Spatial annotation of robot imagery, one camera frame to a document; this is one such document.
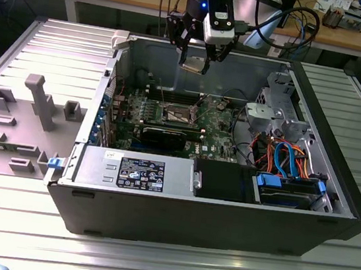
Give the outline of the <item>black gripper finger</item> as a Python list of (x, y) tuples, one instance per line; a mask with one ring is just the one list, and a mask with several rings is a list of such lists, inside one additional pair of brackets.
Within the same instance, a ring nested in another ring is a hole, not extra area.
[(226, 45), (221, 45), (219, 48), (217, 48), (216, 45), (212, 44), (205, 44), (206, 49), (206, 59), (204, 62), (203, 69), (201, 71), (201, 74), (204, 75), (209, 70), (210, 63), (212, 61), (222, 62), (228, 54), (232, 51), (233, 48), (235, 48), (236, 44), (238, 43), (239, 36), (237, 35), (234, 40), (229, 42)]
[(195, 21), (188, 13), (171, 12), (166, 18), (170, 43), (180, 53), (179, 65), (184, 65), (190, 39), (195, 33)]

